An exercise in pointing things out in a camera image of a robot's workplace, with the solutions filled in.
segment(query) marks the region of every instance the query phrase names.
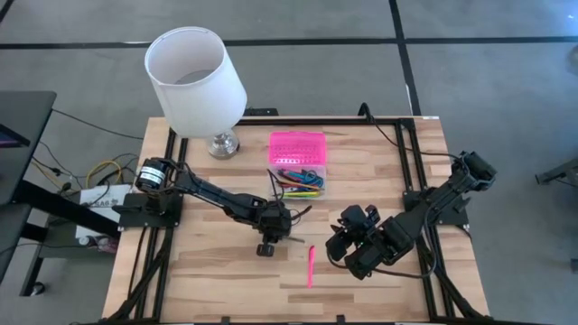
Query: white lamp shade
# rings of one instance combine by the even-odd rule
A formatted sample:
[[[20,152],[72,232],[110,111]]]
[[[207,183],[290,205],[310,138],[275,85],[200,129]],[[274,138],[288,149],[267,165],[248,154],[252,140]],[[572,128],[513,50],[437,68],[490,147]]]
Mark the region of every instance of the white lamp shade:
[[[243,116],[247,92],[216,33],[200,27],[167,32],[148,48],[144,66],[177,135],[218,135]]]

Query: table leg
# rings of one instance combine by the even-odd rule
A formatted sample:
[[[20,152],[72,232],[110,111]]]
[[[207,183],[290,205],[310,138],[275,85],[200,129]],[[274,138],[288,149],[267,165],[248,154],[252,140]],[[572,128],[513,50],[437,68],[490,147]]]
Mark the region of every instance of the table leg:
[[[120,233],[117,230],[118,224],[115,221],[28,181],[20,182],[14,199],[21,203],[30,204],[34,208],[41,209],[52,215],[65,218],[84,228],[113,238],[120,238]]]
[[[36,252],[34,253],[33,262],[28,268],[28,272],[26,273],[26,278],[24,278],[24,284],[22,289],[20,290],[21,297],[29,297],[33,294],[34,284],[36,283],[36,279],[38,279],[38,273],[40,272],[40,268],[42,267],[42,262],[44,259],[40,257],[40,251],[42,247],[36,247]]]
[[[26,223],[26,225],[24,225],[22,233],[20,234],[20,237],[24,237],[26,239],[34,240],[41,243],[46,238],[46,234],[48,234],[48,228]]]

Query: plastic lid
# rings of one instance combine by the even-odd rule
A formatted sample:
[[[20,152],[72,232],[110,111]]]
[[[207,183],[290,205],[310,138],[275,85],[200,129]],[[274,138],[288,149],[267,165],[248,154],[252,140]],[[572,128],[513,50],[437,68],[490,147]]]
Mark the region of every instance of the plastic lid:
[[[273,132],[269,136],[269,164],[325,166],[326,154],[321,132]]]

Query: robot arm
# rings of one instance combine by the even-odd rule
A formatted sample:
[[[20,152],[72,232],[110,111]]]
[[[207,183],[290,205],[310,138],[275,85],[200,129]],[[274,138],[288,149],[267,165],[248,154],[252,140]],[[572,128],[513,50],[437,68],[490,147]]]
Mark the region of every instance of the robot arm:
[[[341,213],[340,226],[331,226],[335,235],[325,245],[332,260],[343,257],[350,272],[360,280],[381,263],[393,265],[414,247],[424,225],[434,223],[440,214],[461,211],[469,202],[461,195],[470,190],[486,190],[495,180],[496,171],[476,153],[461,153],[452,164],[452,176],[439,188],[422,192],[413,207],[380,225],[378,210],[350,206]],[[347,249],[355,245],[353,253]]]
[[[223,209],[233,220],[263,234],[263,244],[256,251],[260,256],[272,256],[275,248],[270,244],[291,233],[291,213],[283,202],[230,193],[197,177],[185,162],[146,159],[135,186],[149,196],[145,209],[158,209],[159,213],[163,213],[163,204],[169,201],[166,197],[175,192],[192,195]]]

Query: wooden tabletop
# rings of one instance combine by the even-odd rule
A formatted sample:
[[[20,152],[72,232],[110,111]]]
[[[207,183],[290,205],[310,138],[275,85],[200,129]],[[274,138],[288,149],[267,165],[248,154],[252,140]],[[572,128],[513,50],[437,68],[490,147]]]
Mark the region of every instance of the wooden tabletop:
[[[416,118],[415,123],[422,151],[447,152],[439,119]],[[392,126],[382,129],[395,139]],[[233,222],[206,202],[187,197],[182,222],[174,234],[162,321],[220,321],[222,316],[230,316],[232,321],[335,321],[337,314],[344,314],[347,321],[428,320],[421,280],[374,274],[360,281],[348,270],[331,266],[325,256],[325,241],[333,235],[330,224],[336,224],[349,205],[365,208],[373,204],[382,219],[403,210],[405,186],[399,152],[374,126],[237,126],[241,151],[235,157],[215,160],[204,140],[191,139],[186,161],[198,176],[217,186],[266,198],[270,187],[266,176],[268,138],[271,132],[283,130],[324,132],[327,137],[324,200],[313,201],[313,209],[292,230],[294,237],[306,243],[285,240],[275,246],[274,257],[259,257],[255,252],[261,236],[254,229]],[[168,132],[164,118],[149,120],[140,163],[163,156]],[[178,151],[177,144],[173,158]],[[408,158],[414,171],[412,155]],[[451,173],[448,158],[424,155],[423,160],[429,185],[447,180]],[[288,200],[286,204],[289,209],[301,210],[310,201]],[[470,240],[456,227],[438,229],[448,275],[471,305],[487,314]],[[130,229],[121,237],[104,317],[126,298],[140,234],[141,229]],[[159,237],[157,247],[163,236]],[[317,257],[313,288],[307,289],[311,245],[316,246]],[[137,267],[137,279],[143,260]],[[415,250],[390,269],[419,274]],[[433,283],[438,312],[443,315],[437,281],[433,279]],[[155,286],[153,279],[145,316],[151,314]]]

